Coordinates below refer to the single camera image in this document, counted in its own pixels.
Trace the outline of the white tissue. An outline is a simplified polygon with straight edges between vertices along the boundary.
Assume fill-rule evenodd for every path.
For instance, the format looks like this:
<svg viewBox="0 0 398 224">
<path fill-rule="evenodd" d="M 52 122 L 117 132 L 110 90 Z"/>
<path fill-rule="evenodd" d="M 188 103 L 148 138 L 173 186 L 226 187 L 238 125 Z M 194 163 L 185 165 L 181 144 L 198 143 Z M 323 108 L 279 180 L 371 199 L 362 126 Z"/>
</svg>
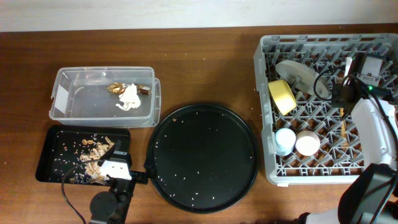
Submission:
<svg viewBox="0 0 398 224">
<path fill-rule="evenodd" d="M 122 104 L 116 103 L 115 106 L 123 111 L 140 107 L 141 100 L 137 94 L 137 86 L 135 84 L 127 86 L 124 93 L 119 95 L 119 100 Z"/>
</svg>

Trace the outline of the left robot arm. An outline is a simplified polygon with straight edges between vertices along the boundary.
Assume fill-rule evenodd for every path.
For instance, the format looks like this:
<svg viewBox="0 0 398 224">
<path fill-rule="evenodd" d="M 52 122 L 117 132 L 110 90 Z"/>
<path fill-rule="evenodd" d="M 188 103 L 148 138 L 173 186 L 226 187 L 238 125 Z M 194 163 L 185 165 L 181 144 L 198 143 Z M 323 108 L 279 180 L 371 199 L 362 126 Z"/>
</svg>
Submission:
<svg viewBox="0 0 398 224">
<path fill-rule="evenodd" d="M 124 223 L 136 184 L 147 184 L 156 177 L 152 161 L 146 160 L 144 172 L 131 170 L 132 159 L 127 149 L 116 143 L 100 157 L 99 172 L 111 179 L 108 191 L 96 194 L 90 202 L 90 223 Z"/>
</svg>

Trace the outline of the pink cup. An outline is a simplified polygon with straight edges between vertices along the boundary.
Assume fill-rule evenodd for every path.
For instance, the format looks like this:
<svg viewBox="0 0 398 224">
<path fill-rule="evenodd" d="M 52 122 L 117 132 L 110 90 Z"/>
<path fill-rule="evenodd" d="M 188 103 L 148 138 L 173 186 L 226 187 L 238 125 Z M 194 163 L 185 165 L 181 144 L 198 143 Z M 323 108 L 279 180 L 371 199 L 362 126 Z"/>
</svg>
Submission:
<svg viewBox="0 0 398 224">
<path fill-rule="evenodd" d="M 301 131 L 296 135 L 295 148 L 303 156 L 314 155 L 320 148 L 320 138 L 312 131 Z"/>
</svg>

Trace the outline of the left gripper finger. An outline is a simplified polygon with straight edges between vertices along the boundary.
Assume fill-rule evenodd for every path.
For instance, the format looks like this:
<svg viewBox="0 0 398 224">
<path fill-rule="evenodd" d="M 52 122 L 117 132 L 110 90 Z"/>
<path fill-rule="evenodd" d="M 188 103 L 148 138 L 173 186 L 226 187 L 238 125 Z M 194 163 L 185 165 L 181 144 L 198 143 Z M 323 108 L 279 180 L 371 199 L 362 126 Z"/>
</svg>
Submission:
<svg viewBox="0 0 398 224">
<path fill-rule="evenodd" d="M 116 151 L 119 151 L 121 147 L 121 141 L 117 140 L 116 143 L 107 151 L 105 152 L 102 156 L 101 156 L 101 160 L 110 160 L 113 156 L 113 154 Z"/>
<path fill-rule="evenodd" d="M 152 157 L 147 157 L 144 162 L 144 168 L 146 170 L 146 175 L 149 179 L 155 178 L 155 165 Z"/>
</svg>

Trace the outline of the gold foil wrapper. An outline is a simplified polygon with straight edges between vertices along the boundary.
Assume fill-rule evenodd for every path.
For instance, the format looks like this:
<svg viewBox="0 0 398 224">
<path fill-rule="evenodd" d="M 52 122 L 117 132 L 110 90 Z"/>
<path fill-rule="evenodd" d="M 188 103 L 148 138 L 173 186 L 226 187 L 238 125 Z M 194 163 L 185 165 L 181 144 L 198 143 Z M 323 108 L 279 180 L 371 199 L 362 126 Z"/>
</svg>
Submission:
<svg viewBox="0 0 398 224">
<path fill-rule="evenodd" d="M 109 90 L 111 93 L 120 95 L 124 93 L 128 87 L 133 85 L 133 83 L 113 83 L 106 89 Z M 151 87 L 145 85 L 136 85 L 136 90 L 137 94 L 141 95 L 150 95 L 152 91 Z"/>
</svg>

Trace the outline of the blue cup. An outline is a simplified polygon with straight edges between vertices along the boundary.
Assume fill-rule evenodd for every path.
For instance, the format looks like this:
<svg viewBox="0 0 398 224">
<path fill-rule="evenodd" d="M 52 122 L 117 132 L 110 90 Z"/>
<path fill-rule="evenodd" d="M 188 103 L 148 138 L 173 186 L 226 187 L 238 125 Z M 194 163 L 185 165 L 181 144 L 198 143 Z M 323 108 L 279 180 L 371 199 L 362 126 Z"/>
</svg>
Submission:
<svg viewBox="0 0 398 224">
<path fill-rule="evenodd" d="M 281 128 L 275 133 L 276 154 L 278 156 L 289 155 L 295 146 L 296 135 L 289 128 Z"/>
</svg>

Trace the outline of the grey plate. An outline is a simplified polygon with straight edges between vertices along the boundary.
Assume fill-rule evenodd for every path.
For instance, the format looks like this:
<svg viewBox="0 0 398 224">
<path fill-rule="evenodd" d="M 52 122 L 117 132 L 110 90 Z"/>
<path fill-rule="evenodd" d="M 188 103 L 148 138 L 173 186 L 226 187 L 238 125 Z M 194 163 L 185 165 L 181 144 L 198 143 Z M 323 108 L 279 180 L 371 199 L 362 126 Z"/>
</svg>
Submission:
<svg viewBox="0 0 398 224">
<path fill-rule="evenodd" d="M 296 83 L 295 87 L 306 94 L 315 95 L 313 86 L 319 74 L 314 69 L 293 60 L 283 60 L 275 69 L 281 79 L 292 85 Z M 318 79 L 315 90 L 321 98 L 329 99 L 329 84 L 324 77 Z"/>
</svg>

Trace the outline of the yellow bowl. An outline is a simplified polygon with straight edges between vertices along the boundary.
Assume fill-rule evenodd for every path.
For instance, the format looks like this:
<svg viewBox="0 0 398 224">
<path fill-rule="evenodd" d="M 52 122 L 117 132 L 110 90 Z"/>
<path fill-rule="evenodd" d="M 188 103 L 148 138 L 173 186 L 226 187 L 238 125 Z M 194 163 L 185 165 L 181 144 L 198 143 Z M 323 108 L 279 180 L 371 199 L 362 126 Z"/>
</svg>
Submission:
<svg viewBox="0 0 398 224">
<path fill-rule="evenodd" d="M 285 80 L 276 80 L 268 83 L 271 97 L 281 114 L 286 115 L 296 108 L 296 100 Z"/>
</svg>

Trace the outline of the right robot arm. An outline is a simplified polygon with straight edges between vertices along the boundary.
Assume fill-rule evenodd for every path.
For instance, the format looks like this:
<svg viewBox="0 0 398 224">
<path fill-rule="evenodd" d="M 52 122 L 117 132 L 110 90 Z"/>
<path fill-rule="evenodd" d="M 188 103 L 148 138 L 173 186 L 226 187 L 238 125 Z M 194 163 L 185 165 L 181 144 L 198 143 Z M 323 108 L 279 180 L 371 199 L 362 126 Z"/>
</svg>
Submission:
<svg viewBox="0 0 398 224">
<path fill-rule="evenodd" d="M 397 121 L 392 93 L 381 88 L 383 57 L 356 53 L 346 59 L 345 75 L 331 92 L 334 107 L 350 116 L 359 134 L 364 170 L 347 188 L 338 207 L 303 213 L 298 223 L 397 224 Z"/>
</svg>

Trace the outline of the wooden chopstick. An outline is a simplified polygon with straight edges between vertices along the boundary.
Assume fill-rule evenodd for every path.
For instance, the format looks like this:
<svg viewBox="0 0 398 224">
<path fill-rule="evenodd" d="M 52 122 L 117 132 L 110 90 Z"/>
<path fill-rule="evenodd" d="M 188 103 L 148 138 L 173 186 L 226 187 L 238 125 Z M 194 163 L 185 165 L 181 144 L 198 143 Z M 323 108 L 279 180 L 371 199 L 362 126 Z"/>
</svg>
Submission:
<svg viewBox="0 0 398 224">
<path fill-rule="evenodd" d="M 340 121 L 341 121 L 341 137 L 346 139 L 346 125 L 345 125 L 345 113 L 344 109 L 340 108 Z"/>
</svg>

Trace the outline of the food scraps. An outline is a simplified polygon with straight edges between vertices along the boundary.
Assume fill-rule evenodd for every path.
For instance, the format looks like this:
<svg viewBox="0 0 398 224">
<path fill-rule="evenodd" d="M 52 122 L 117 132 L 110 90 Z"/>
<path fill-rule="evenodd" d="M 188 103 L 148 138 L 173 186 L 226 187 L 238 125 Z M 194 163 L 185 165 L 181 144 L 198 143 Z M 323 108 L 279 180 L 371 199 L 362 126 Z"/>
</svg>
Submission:
<svg viewBox="0 0 398 224">
<path fill-rule="evenodd" d="M 49 180 L 62 180 L 62 177 L 74 166 L 85 161 L 100 159 L 115 143 L 107 136 L 99 139 L 83 139 L 81 144 L 74 142 L 70 148 L 63 142 L 61 152 L 56 152 L 51 165 Z M 68 175 L 66 183 L 106 185 L 109 177 L 100 174 L 97 162 L 83 164 Z"/>
</svg>

